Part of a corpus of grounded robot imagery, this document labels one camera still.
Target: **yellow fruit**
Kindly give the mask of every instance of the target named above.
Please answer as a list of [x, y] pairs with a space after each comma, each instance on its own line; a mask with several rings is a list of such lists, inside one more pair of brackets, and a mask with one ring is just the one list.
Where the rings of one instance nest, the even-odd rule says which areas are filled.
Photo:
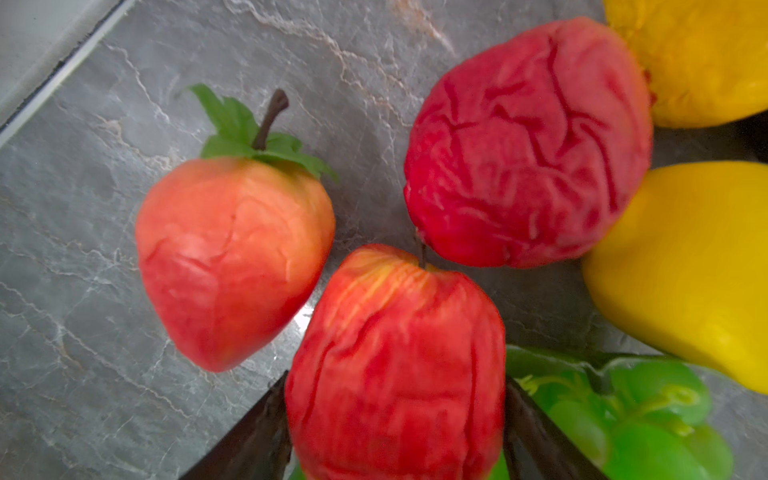
[[767, 0], [604, 0], [650, 72], [660, 127], [709, 127], [768, 108]]
[[768, 393], [768, 165], [650, 171], [582, 272], [618, 328]]

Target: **apple stem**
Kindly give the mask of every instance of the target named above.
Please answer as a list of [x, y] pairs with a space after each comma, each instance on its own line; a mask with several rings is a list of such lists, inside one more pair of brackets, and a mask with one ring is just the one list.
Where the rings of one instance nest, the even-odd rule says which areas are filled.
[[416, 233], [414, 235], [414, 238], [416, 238], [416, 249], [419, 252], [419, 268], [426, 268], [427, 267], [427, 246], [426, 243], [422, 241], [422, 239], [419, 237], [419, 234]]
[[272, 123], [274, 123], [277, 115], [288, 108], [288, 106], [288, 95], [286, 95], [286, 92], [283, 91], [282, 88], [275, 90], [275, 93], [272, 94], [270, 105], [266, 108], [266, 113], [264, 114], [264, 120], [261, 122], [259, 133], [253, 140], [253, 145], [251, 145], [254, 150], [266, 150], [266, 136], [270, 134]]

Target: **wrinkled apple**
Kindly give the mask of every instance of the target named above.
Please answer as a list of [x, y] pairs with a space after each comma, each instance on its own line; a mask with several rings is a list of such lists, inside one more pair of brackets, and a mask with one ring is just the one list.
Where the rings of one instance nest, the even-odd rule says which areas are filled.
[[652, 134], [647, 83], [616, 33], [587, 18], [541, 25], [433, 87], [411, 130], [408, 211], [457, 263], [579, 257], [639, 188]]
[[285, 397], [307, 478], [480, 480], [499, 458], [505, 328], [479, 286], [379, 244], [331, 277]]

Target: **gray marble surface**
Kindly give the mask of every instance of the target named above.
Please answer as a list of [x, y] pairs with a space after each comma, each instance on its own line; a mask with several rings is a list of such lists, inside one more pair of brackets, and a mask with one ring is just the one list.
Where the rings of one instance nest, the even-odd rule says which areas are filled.
[[[411, 122], [463, 58], [598, 0], [144, 0], [0, 150], [0, 478], [176, 478], [266, 391], [353, 247], [412, 248], [402, 199]], [[310, 304], [237, 369], [201, 372], [141, 286], [141, 198], [211, 132], [198, 81], [262, 111], [339, 171], [336, 243]], [[731, 127], [658, 131], [654, 164], [747, 158]], [[446, 266], [438, 259], [436, 263]], [[576, 263], [469, 272], [508, 340], [648, 351], [595, 312]], [[708, 376], [734, 478], [768, 478], [768, 399]]]

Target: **red apple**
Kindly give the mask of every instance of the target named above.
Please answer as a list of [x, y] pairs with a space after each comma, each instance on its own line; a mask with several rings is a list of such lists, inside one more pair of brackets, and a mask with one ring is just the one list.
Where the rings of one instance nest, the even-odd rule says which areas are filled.
[[314, 480], [480, 480], [502, 447], [505, 328], [466, 275], [366, 245], [331, 277], [286, 381]]
[[579, 257], [650, 166], [643, 71], [587, 18], [525, 31], [463, 61], [411, 130], [404, 194], [421, 238], [469, 266]]
[[201, 158], [149, 190], [135, 235], [141, 278], [168, 335], [189, 360], [222, 372], [270, 342], [307, 301], [336, 220], [320, 160], [301, 154], [293, 137], [266, 136], [287, 98], [270, 106], [259, 148], [265, 139], [246, 107], [201, 85], [194, 91], [219, 133]]

